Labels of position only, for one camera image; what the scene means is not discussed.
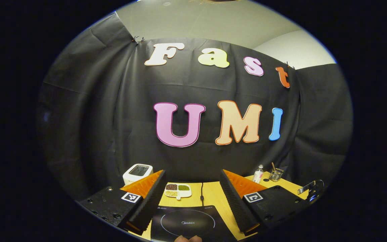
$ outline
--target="small glass bottle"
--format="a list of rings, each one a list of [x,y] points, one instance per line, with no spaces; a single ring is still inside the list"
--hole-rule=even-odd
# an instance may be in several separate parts
[[[252,181],[259,184],[259,182],[261,181],[262,175],[264,174],[264,171],[262,170],[263,167],[264,167],[263,165],[261,164],[259,165],[259,169],[255,171]]]

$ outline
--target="black induction cooktop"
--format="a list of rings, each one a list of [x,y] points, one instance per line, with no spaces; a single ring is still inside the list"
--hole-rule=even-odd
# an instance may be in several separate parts
[[[174,242],[197,235],[207,242],[237,241],[214,206],[159,206],[152,219],[151,241]]]

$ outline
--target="hand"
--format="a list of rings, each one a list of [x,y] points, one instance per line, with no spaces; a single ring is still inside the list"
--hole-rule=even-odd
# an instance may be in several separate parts
[[[190,238],[189,240],[187,240],[183,236],[179,236],[174,240],[174,242],[203,242],[203,239],[201,237],[196,236],[196,235],[194,237]]]

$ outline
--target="power cord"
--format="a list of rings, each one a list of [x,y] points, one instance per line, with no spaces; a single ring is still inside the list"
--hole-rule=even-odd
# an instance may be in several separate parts
[[[201,202],[203,202],[203,207],[204,207],[204,196],[203,196],[203,185],[204,185],[204,182],[201,184]]]

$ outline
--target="letter u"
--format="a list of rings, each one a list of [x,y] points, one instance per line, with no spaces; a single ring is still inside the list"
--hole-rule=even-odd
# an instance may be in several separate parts
[[[185,136],[175,136],[172,133],[172,115],[177,110],[174,103],[156,103],[156,134],[158,139],[171,147],[188,147],[198,140],[200,134],[201,113],[206,107],[201,104],[186,104],[184,110],[189,113],[189,123]]]

